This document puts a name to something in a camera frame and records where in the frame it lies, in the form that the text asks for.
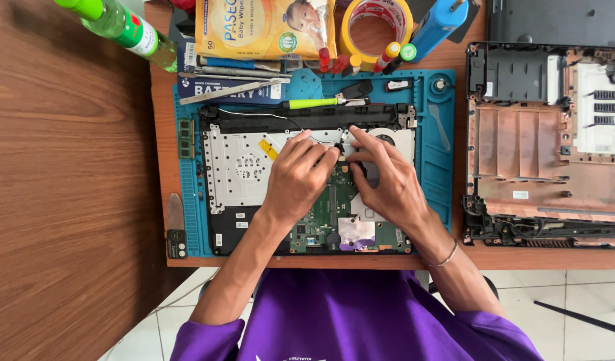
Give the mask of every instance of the green circuit board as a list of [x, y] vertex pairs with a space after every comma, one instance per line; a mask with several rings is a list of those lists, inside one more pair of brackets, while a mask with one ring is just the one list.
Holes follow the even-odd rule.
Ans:
[[[328, 244], [327, 237], [338, 233], [338, 218], [351, 218], [350, 201], [359, 193], [348, 163], [340, 160], [334, 166], [325, 190], [305, 217], [290, 232], [290, 252], [328, 253], [341, 251], [339, 244]], [[375, 244], [362, 252], [410, 253], [405, 234], [389, 222], [375, 222]]]

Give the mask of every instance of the baby wipes package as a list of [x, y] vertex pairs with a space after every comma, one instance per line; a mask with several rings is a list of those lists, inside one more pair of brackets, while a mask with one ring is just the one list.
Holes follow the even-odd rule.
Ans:
[[196, 51], [232, 59], [336, 57], [335, 0], [197, 0]]

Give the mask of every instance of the masking tape roll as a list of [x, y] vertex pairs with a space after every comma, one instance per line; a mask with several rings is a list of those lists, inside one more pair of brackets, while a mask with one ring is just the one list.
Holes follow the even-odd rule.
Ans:
[[354, 45], [350, 37], [352, 24], [366, 16], [376, 16], [387, 21], [392, 26], [395, 39], [401, 46], [410, 41], [414, 21], [410, 8], [404, 0], [354, 0], [351, 2], [345, 10], [341, 24], [341, 35], [339, 36], [341, 54], [359, 54], [361, 70], [372, 71], [372, 66], [379, 56], [362, 52]]

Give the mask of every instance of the bracelet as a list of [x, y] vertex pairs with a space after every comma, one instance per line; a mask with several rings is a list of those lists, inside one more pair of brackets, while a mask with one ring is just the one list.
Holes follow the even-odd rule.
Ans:
[[441, 266], [445, 265], [446, 263], [448, 263], [452, 259], [454, 254], [457, 252], [457, 248], [459, 247], [459, 242], [457, 242], [457, 239], [455, 237], [452, 237], [452, 239], [454, 240], [454, 248], [452, 249], [452, 253], [450, 253], [450, 257], [448, 257], [448, 259], [446, 259], [445, 261], [439, 263], [438, 265], [429, 265], [425, 261], [423, 261], [423, 258], [422, 258], [421, 260], [424, 262], [424, 265], [426, 265], [428, 267], [441, 267]]

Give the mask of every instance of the wooden table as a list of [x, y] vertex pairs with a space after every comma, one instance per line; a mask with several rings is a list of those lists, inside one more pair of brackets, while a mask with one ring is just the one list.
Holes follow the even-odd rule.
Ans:
[[[145, 14], [156, 29], [162, 33], [169, 30], [171, 9], [167, 4], [150, 1], [145, 4]], [[337, 26], [342, 11], [335, 13]], [[379, 51], [392, 41], [392, 32], [383, 20], [366, 18], [351, 29], [351, 36], [359, 48]], [[371, 26], [372, 31], [364, 31]], [[454, 69], [456, 71], [456, 103], [454, 127], [454, 179], [452, 196], [452, 235], [458, 240], [463, 232], [463, 211], [459, 197], [465, 188], [465, 150], [467, 104], [465, 102], [465, 49], [472, 41], [485, 39], [485, 8], [482, 6], [461, 44], [443, 41], [425, 60], [418, 64], [406, 64], [402, 69]], [[167, 200], [171, 193], [180, 194], [180, 170], [174, 123], [174, 107], [171, 86], [176, 75], [151, 66], [151, 94], [156, 121], [158, 161], [160, 167], [160, 190], [162, 208], [167, 222]], [[532, 249], [515, 247], [486, 247], [483, 243], [462, 246], [477, 267], [486, 269], [611, 269], [615, 268], [615, 250], [601, 249]], [[220, 267], [226, 258], [167, 259], [171, 267]], [[419, 257], [404, 256], [284, 256], [274, 257], [268, 267], [279, 268], [376, 268], [376, 269], [425, 269]]]

